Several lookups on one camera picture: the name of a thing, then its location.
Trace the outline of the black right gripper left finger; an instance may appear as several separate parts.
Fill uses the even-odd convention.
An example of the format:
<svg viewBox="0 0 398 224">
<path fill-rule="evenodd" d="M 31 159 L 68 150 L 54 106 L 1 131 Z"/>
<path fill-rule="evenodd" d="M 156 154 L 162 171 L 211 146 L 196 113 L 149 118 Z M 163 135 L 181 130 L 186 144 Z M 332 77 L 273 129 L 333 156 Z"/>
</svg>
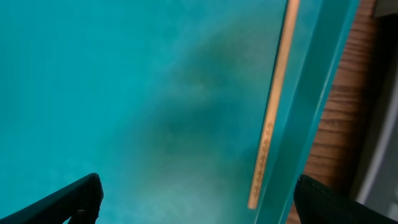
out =
<svg viewBox="0 0 398 224">
<path fill-rule="evenodd" d="M 1 224 L 95 224 L 104 197 L 100 177 L 88 174 L 45 198 L 1 219 Z"/>
</svg>

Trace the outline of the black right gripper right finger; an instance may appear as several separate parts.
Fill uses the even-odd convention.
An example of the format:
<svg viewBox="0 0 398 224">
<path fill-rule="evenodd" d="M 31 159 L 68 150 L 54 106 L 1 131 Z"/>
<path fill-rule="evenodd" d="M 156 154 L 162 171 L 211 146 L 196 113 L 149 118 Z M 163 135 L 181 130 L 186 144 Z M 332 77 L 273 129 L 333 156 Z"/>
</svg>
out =
<svg viewBox="0 0 398 224">
<path fill-rule="evenodd" d="M 300 222 L 306 224 L 397 224 L 304 174 L 296 183 L 294 204 Z"/>
</svg>

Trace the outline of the wooden chopstick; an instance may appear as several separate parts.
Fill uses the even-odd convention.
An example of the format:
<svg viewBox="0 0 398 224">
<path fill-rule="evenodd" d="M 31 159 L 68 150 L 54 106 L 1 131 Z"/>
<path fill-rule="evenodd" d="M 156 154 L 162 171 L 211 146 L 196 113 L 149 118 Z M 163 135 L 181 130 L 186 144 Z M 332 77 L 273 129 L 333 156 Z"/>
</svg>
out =
<svg viewBox="0 0 398 224">
<path fill-rule="evenodd" d="M 279 48 L 275 61 L 274 73 L 267 102 L 266 114 L 257 152 L 254 174 L 248 198 L 248 208 L 256 209 L 261 195 L 262 183 L 266 171 L 267 159 L 271 148 L 280 96 L 284 83 L 285 71 L 289 61 L 290 48 L 300 8 L 300 0 L 288 0 L 284 23 L 280 35 Z"/>
</svg>

